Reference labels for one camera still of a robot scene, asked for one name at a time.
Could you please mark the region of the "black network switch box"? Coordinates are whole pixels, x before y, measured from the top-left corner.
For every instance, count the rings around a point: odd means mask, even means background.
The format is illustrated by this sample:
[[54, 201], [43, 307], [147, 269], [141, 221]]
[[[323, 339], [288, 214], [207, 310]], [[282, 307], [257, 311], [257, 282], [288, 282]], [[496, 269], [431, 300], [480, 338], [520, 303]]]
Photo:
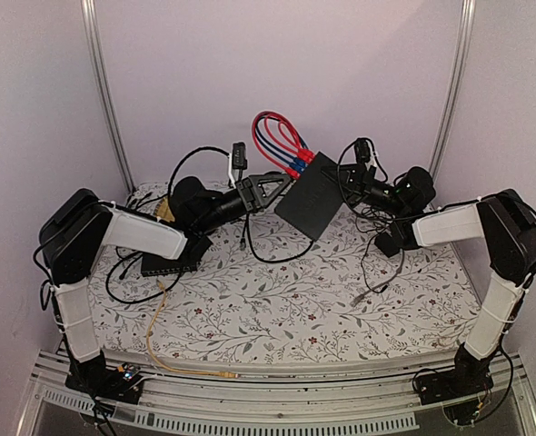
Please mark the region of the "black network switch box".
[[275, 206], [276, 215], [312, 241], [317, 241], [342, 206], [338, 184], [323, 173], [332, 159], [315, 155], [301, 177]]

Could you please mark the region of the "black ethernet cable teal boot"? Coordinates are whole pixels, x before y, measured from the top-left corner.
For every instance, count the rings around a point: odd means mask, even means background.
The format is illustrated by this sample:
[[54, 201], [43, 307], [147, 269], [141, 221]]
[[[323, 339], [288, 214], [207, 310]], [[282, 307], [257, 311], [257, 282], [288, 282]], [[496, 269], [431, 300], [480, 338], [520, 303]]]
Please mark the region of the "black ethernet cable teal boot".
[[252, 256], [267, 264], [295, 261], [314, 246], [313, 240], [272, 212], [246, 214], [243, 239]]

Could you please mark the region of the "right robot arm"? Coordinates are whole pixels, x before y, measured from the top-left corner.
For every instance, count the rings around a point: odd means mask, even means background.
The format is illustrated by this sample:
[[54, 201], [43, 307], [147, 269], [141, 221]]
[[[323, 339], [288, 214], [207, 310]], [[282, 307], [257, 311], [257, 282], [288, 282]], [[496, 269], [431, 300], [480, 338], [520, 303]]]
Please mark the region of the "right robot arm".
[[536, 276], [536, 210], [513, 189], [428, 210], [436, 195], [432, 176], [414, 166], [393, 184], [362, 164], [327, 166], [350, 206], [364, 203], [389, 216], [373, 243], [385, 256], [443, 243], [482, 241], [489, 281], [470, 333], [451, 370], [422, 372], [413, 383], [424, 401], [474, 394], [492, 386], [490, 364], [516, 321]]

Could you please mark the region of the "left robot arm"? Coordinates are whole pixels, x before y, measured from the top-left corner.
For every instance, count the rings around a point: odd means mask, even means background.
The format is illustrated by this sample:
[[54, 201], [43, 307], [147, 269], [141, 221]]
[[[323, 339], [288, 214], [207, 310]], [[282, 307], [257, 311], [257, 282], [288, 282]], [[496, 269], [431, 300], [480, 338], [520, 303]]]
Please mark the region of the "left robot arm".
[[76, 377], [93, 394], [112, 387], [112, 374], [96, 359], [88, 289], [104, 250], [120, 247], [151, 254], [174, 273], [194, 270], [211, 245], [210, 234], [246, 214], [265, 210], [292, 182], [285, 173], [250, 175], [226, 192], [208, 190], [195, 176], [180, 180], [168, 206], [172, 221], [101, 201], [85, 188], [75, 192], [39, 233], [34, 259], [47, 271], [57, 323], [76, 362]]

